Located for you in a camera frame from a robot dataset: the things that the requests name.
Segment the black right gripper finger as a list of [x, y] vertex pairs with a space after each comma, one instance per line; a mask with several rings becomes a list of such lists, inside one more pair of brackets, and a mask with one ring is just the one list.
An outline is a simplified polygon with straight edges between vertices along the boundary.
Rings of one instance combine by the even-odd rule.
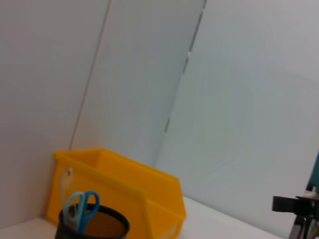
[[272, 211], [296, 214], [298, 212], [297, 201], [297, 197], [287, 198], [281, 196], [274, 196], [272, 201]]

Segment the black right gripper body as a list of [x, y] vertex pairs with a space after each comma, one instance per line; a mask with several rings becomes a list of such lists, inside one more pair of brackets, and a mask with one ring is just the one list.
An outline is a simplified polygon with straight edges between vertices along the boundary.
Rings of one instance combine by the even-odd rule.
[[303, 217], [319, 218], [319, 200], [296, 196], [297, 198], [297, 215]]

